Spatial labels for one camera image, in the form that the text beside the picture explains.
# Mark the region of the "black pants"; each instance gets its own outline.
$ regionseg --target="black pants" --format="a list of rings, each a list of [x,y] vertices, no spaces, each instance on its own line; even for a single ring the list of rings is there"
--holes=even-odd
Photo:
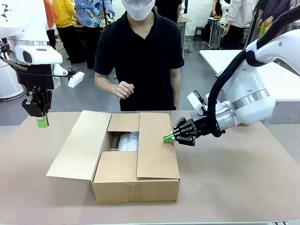
[[[240,28],[231,25],[230,29],[223,37],[223,49],[224,50],[236,50],[240,49],[240,43],[243,39],[245,28]]]
[[[73,26],[68,26],[57,28],[57,31],[69,56],[70,62],[73,64],[85,62],[84,46],[80,43],[75,28]]]
[[[54,30],[47,30],[47,35],[48,35],[48,38],[49,38],[49,43],[50,43],[50,46],[54,49],[55,48],[55,45],[56,45],[56,40],[55,40],[55,33],[54,33]]]
[[[98,42],[100,39],[100,27],[83,27],[83,36],[86,48],[86,62],[89,69],[94,68]]]

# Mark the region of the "person in yellow shirt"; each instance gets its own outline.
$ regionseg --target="person in yellow shirt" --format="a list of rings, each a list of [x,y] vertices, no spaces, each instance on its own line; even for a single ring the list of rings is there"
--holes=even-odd
[[[72,64],[86,61],[84,46],[80,44],[72,21],[77,21],[71,0],[53,0],[53,8],[58,15],[55,24],[63,46]]]

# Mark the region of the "white face mask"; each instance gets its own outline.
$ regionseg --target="white face mask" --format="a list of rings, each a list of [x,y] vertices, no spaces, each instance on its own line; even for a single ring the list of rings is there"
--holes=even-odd
[[[130,17],[136,21],[142,21],[151,12],[155,0],[122,0],[122,4]]]

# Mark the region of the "short sleeve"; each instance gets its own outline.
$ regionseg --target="short sleeve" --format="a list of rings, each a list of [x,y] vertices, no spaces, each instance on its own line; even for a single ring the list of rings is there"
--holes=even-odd
[[[109,75],[113,70],[112,40],[109,29],[102,32],[96,53],[95,72],[101,75]]]
[[[178,69],[184,66],[180,31],[178,27],[175,27],[175,29],[176,29],[176,34],[172,36],[173,41],[170,49],[170,53],[171,53],[170,61],[169,61],[170,69]]]

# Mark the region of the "white shirt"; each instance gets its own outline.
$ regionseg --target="white shirt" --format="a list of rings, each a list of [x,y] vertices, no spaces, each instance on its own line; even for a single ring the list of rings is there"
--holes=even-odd
[[[232,25],[244,28],[251,20],[256,0],[231,0],[227,20]]]

